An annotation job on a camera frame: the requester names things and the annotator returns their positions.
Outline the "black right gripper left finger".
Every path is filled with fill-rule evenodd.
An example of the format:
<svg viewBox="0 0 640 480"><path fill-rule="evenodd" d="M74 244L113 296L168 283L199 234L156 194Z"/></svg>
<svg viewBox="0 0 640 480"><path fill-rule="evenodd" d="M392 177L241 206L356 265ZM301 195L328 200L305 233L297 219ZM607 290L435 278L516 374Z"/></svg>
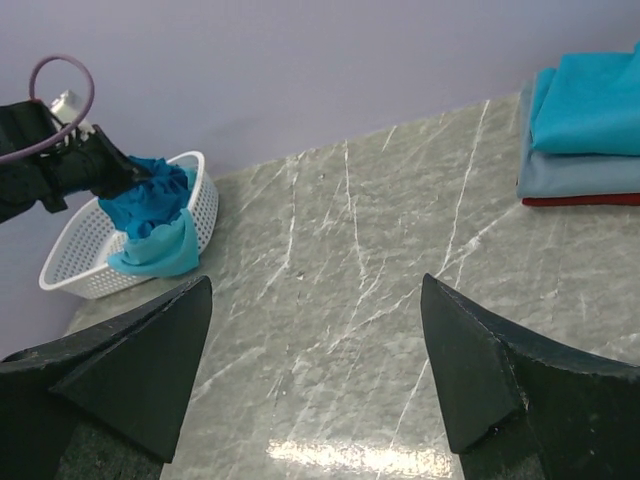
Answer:
<svg viewBox="0 0 640 480"><path fill-rule="evenodd" d="M202 276L3 359L2 478L159 478L175 455L211 314Z"/></svg>

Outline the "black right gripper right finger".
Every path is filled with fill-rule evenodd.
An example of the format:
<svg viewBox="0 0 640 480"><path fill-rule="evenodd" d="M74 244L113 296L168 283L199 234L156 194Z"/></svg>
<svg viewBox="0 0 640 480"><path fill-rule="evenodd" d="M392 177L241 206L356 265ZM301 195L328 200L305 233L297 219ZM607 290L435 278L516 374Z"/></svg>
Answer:
<svg viewBox="0 0 640 480"><path fill-rule="evenodd" d="M421 317L465 478L638 478L637 366L551 340L431 275Z"/></svg>

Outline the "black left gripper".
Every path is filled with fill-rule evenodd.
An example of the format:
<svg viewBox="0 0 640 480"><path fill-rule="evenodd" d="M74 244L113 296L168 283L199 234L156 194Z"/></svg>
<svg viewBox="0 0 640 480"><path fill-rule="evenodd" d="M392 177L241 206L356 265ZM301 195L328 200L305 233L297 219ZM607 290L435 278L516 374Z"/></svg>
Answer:
<svg viewBox="0 0 640 480"><path fill-rule="evenodd" d="M1 155L13 155L47 140L59 125L40 101L3 106ZM38 152L1 161L1 221L21 215L38 202L50 213L63 211L65 198L81 191L111 199L151 177L139 162L120 155L98 126L87 136L74 129Z"/></svg>

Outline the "teal blue t-shirt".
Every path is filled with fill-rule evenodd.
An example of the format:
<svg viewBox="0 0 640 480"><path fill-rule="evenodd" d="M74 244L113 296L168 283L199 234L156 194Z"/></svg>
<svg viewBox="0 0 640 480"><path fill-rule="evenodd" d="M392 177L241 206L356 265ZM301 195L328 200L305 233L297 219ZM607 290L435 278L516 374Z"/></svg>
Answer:
<svg viewBox="0 0 640 480"><path fill-rule="evenodd" d="M147 169L152 178L114 199L99 199L98 204L117 230L138 240L179 217L189 203L197 171L170 165L164 158L129 159Z"/></svg>

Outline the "light turquoise crumpled t-shirt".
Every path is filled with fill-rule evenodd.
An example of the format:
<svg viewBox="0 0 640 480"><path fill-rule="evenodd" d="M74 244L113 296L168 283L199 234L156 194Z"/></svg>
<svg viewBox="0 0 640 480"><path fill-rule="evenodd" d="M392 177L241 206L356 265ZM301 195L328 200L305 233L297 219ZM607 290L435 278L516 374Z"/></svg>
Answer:
<svg viewBox="0 0 640 480"><path fill-rule="evenodd" d="M175 221L156 227L146 238L134 240L126 236L123 249L107 260L112 269L122 274L172 277L199 265L196 229L187 207Z"/></svg>

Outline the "white perforated plastic basket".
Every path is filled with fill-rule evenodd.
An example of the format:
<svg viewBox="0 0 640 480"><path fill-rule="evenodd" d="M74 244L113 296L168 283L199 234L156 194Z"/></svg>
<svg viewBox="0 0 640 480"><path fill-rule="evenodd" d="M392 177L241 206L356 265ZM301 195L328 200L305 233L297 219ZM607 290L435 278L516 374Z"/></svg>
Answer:
<svg viewBox="0 0 640 480"><path fill-rule="evenodd" d="M199 151L188 151L167 161L196 174L187 208L191 212L198 252L213 235L219 205L217 188L206 172L206 160ZM51 249L39 275L44 291L64 291L84 299L98 299L146 282L113 270L110 255L120 252L127 240L115 229L108 215L92 199L68 221Z"/></svg>

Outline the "folded red t-shirt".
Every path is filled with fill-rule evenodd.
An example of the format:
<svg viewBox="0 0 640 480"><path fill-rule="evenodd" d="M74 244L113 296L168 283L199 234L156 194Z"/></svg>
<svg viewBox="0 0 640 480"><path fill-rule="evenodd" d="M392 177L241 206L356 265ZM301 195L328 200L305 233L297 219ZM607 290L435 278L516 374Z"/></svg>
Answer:
<svg viewBox="0 0 640 480"><path fill-rule="evenodd" d="M521 203L528 207L564 207L564 206L639 206L640 194L606 194L574 197L524 198Z"/></svg>

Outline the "folded teal t-shirt top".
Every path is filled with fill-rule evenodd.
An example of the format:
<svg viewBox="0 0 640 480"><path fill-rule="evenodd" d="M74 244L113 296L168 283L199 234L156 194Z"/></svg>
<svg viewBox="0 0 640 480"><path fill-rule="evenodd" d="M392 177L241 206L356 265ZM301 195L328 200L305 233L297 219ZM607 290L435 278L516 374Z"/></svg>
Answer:
<svg viewBox="0 0 640 480"><path fill-rule="evenodd" d="M639 49L564 55L539 71L532 146L556 155L639 154Z"/></svg>

